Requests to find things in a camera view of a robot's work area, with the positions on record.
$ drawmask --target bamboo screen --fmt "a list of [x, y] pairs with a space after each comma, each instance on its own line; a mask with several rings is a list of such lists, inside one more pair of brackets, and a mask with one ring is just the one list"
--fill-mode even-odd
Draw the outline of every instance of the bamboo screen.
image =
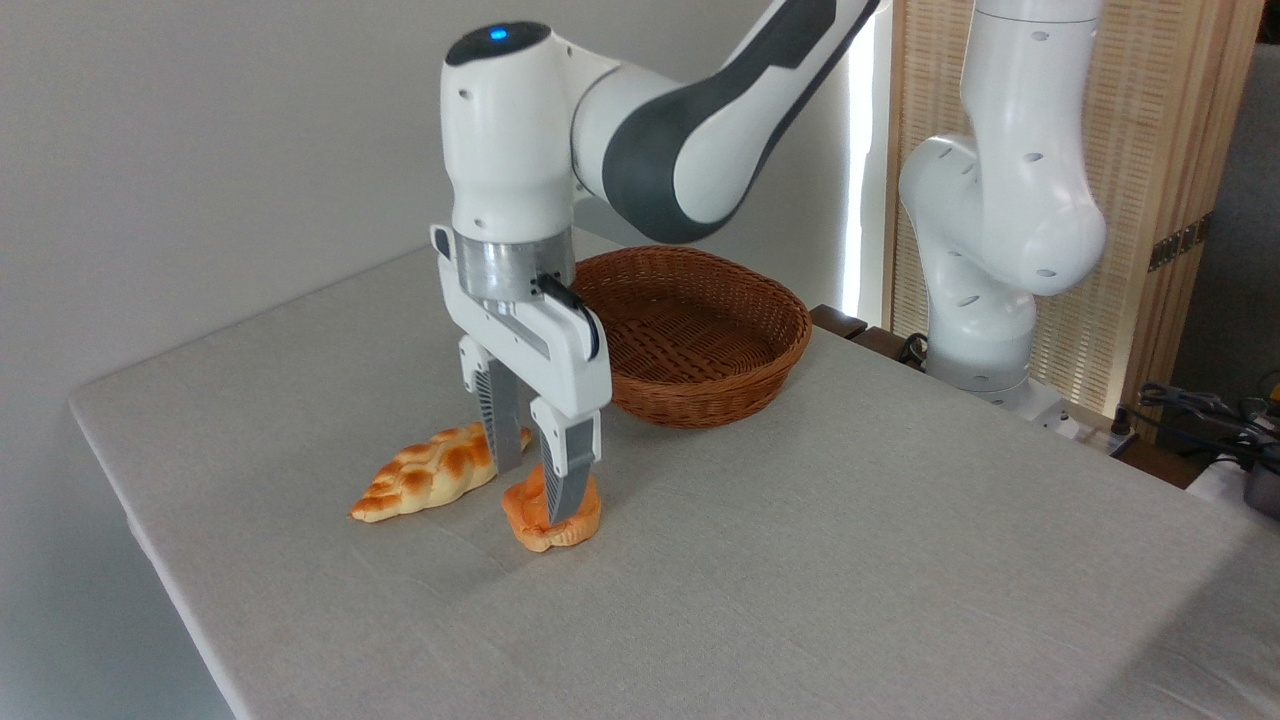
[[[969, 132], [960, 72], [972, 10], [960, 0], [897, 0], [890, 177], [923, 140]], [[1204, 240], [1196, 222], [1217, 193], [1261, 12], [1262, 0], [1106, 1], [1083, 132], [1107, 249], [1080, 286], [1037, 299], [1030, 368], [1089, 410], [1110, 414], [1142, 382], [1172, 373]], [[927, 332], [919, 254], [896, 187], [886, 227], [890, 328]], [[1153, 247], [1188, 227], [1198, 231], [1149, 272]]]

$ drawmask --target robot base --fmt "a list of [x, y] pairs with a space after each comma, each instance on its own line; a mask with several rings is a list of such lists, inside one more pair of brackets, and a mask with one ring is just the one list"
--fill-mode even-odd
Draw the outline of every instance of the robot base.
[[1028, 378], [1009, 389], [973, 392], [972, 395], [1060, 436], [1075, 439], [1080, 432], [1080, 424], [1066, 414], [1066, 404], [1061, 393], [1039, 380]]

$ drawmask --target orange pastry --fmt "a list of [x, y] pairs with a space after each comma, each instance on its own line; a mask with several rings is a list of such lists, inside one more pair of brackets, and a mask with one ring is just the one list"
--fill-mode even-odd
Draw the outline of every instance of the orange pastry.
[[[529, 447], [532, 437], [521, 428], [520, 448]], [[397, 452], [396, 459], [374, 477], [365, 497], [351, 509], [351, 516], [376, 523], [447, 505], [497, 475], [483, 424], [443, 430], [428, 442]]]
[[541, 465], [534, 468], [525, 482], [502, 493], [502, 510], [520, 544], [534, 552], [577, 544], [600, 529], [600, 493], [595, 489], [595, 475], [586, 479], [582, 506], [563, 523], [547, 527], [547, 478]]

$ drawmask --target wire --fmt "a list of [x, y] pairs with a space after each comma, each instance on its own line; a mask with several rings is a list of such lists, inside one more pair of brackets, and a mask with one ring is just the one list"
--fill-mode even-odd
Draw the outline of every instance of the wire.
[[1147, 415], [1143, 415], [1142, 413], [1138, 413], [1138, 410], [1135, 407], [1126, 407], [1126, 409], [1129, 410], [1130, 414], [1133, 414], [1134, 418], [1142, 420], [1143, 423], [1147, 423], [1148, 425], [1152, 425], [1152, 427], [1155, 427], [1157, 429], [1172, 433], [1172, 434], [1180, 437], [1181, 439], [1185, 439], [1187, 442], [1190, 442], [1190, 443], [1194, 443], [1194, 445], [1199, 445], [1199, 446], [1206, 447], [1208, 450], [1215, 450], [1220, 455], [1230, 455], [1231, 457], [1234, 457], [1236, 460], [1236, 462], [1242, 468], [1244, 468], [1244, 462], [1243, 461], [1247, 460], [1247, 461], [1251, 462], [1251, 465], [1253, 462], [1261, 462], [1263, 466], [1266, 466], [1271, 471], [1280, 471], [1280, 443], [1271, 443], [1271, 445], [1265, 445], [1263, 443], [1263, 445], [1260, 446], [1257, 443], [1240, 443], [1240, 442], [1236, 442], [1236, 443], [1233, 443], [1233, 445], [1225, 445], [1225, 443], [1221, 443], [1221, 442], [1217, 442], [1217, 441], [1212, 441], [1212, 439], [1208, 439], [1208, 438], [1202, 438], [1202, 437], [1190, 434], [1187, 430], [1176, 428], [1176, 427], [1174, 427], [1174, 425], [1171, 425], [1169, 423], [1162, 423], [1162, 421], [1160, 421], [1160, 420], [1157, 420], [1155, 418], [1148, 418]]
[[902, 343], [902, 350], [897, 352], [899, 363], [915, 361], [918, 365], [924, 365], [924, 356], [929, 352], [929, 336], [924, 333], [911, 333], [906, 336], [906, 342]]
[[1275, 368], [1271, 368], [1266, 373], [1262, 373], [1261, 375], [1258, 375], [1258, 396], [1260, 397], [1271, 397], [1271, 393], [1275, 392], [1275, 386], [1267, 387], [1267, 378], [1270, 378], [1271, 375], [1280, 375], [1280, 365], [1276, 365]]

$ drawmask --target bread roll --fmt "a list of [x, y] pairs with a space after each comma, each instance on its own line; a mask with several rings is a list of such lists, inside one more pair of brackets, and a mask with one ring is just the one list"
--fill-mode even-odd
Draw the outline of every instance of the bread roll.
[[577, 544], [600, 528], [600, 493], [595, 489], [594, 475], [586, 479], [586, 495], [577, 512], [563, 523], [547, 527], [547, 478], [541, 465], [534, 468], [525, 482], [502, 493], [502, 510], [516, 539], [534, 552]]
[[[520, 448], [529, 447], [532, 433], [520, 429]], [[453, 502], [498, 475], [489, 454], [484, 425], [443, 430], [421, 445], [411, 445], [396, 454], [365, 497], [351, 509], [351, 516], [376, 523], [396, 515], [417, 512]]]

